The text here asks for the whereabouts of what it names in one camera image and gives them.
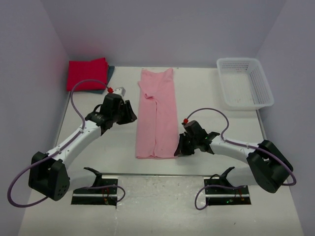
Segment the pink t shirt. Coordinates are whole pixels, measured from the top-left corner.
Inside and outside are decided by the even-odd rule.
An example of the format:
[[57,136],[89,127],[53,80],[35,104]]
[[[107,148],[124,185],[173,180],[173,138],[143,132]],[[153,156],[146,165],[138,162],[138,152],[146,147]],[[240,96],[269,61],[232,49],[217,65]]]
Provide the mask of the pink t shirt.
[[141,71],[135,156],[173,158],[179,142],[177,106],[172,68]]

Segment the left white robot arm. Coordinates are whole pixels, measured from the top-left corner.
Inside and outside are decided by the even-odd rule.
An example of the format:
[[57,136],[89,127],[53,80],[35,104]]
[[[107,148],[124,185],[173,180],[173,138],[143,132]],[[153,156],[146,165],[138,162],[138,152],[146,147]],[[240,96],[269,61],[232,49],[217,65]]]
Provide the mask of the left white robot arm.
[[70,173],[68,168],[76,157],[94,140],[101,137],[113,124],[136,121],[130,101],[124,99],[122,87],[108,93],[102,104],[85,117],[84,123],[59,146],[47,153],[37,152],[31,160],[29,187],[58,201],[67,191],[102,189],[102,174],[90,167]]

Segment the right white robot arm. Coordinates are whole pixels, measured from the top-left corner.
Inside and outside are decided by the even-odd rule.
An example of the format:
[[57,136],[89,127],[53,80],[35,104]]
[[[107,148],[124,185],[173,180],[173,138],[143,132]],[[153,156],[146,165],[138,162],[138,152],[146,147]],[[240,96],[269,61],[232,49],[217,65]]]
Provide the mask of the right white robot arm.
[[209,154],[223,155],[247,164],[244,168],[230,167],[219,176],[219,184],[237,188],[258,185],[269,193],[284,185],[293,174],[293,166],[269,140],[259,144],[238,143],[224,140],[218,132],[207,133],[193,120],[183,125],[175,156],[193,155],[195,150]]

